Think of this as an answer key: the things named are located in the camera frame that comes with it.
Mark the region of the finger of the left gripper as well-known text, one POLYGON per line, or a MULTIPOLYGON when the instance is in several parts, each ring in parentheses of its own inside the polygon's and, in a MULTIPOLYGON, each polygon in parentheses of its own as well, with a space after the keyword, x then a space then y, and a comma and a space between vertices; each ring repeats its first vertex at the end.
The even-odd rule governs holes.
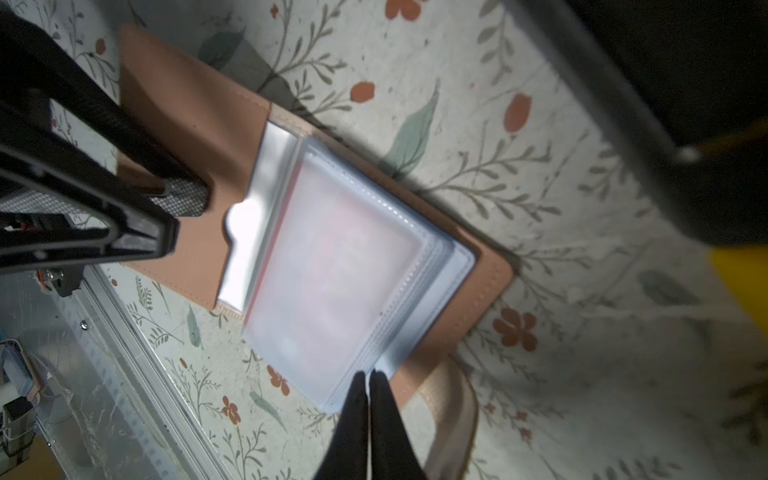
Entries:
POLYGON ((1 119, 1 270, 157 259, 180 223, 71 143, 1 119))
POLYGON ((1 8, 1 80, 38 89, 72 112, 134 163, 164 183, 151 200, 174 217, 199 217, 209 201, 205 181, 124 112, 40 27, 1 8))

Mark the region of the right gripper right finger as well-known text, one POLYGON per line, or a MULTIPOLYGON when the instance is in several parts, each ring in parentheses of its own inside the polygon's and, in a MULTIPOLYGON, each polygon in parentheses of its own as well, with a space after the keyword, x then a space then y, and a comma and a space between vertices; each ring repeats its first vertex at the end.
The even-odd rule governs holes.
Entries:
POLYGON ((426 480, 405 430, 387 376, 369 379, 371 468, 374 480, 426 480))

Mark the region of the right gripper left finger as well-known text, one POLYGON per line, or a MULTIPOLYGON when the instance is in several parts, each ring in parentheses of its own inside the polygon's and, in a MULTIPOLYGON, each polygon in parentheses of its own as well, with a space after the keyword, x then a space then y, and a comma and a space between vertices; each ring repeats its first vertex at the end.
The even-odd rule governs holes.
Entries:
POLYGON ((348 390, 315 480, 361 480, 367 476, 369 401, 366 375, 357 372, 348 390))

